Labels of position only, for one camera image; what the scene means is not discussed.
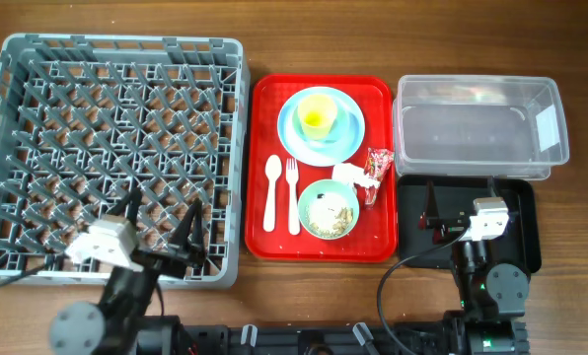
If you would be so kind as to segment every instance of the gray plastic crate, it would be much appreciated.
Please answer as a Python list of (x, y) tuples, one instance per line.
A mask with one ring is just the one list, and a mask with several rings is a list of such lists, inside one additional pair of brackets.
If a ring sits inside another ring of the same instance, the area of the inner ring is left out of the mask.
[[(164, 250), (200, 198), (206, 265), (168, 288), (237, 278), (250, 71), (234, 39), (11, 35), (0, 55), (0, 278), (62, 252), (133, 183), (139, 236)], [(102, 284), (66, 257), (23, 282)]]

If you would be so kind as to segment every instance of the yellow liquid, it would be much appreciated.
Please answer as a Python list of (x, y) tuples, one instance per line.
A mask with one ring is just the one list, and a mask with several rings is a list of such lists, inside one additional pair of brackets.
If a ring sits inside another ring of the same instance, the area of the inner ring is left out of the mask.
[(305, 116), (305, 123), (312, 127), (320, 127), (323, 125), (323, 117), (319, 112), (309, 112)]

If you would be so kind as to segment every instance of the sticker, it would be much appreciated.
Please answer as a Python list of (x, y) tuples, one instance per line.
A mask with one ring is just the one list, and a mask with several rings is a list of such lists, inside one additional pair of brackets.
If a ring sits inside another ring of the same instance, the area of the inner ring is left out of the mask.
[(540, 136), (540, 151), (544, 152), (559, 143), (559, 127), (557, 126), (557, 112), (554, 105), (549, 106), (535, 116)]

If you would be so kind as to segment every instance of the clear plastic container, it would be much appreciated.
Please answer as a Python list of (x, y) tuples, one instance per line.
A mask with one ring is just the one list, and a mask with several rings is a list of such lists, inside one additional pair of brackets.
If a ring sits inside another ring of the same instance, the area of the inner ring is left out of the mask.
[(550, 78), (406, 75), (393, 125), (400, 175), (544, 179), (570, 155)]

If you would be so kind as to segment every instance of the blue plate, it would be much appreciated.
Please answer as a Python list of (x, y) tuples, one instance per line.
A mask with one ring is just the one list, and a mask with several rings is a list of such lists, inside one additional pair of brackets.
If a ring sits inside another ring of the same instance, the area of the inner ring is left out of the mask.
[[(338, 107), (338, 116), (330, 133), (320, 141), (305, 137), (296, 112), (299, 102), (312, 94), (329, 95)], [(364, 115), (355, 101), (340, 90), (308, 88), (294, 94), (283, 105), (278, 115), (277, 131), (281, 144), (296, 160), (314, 167), (330, 167), (351, 158), (362, 144)]]

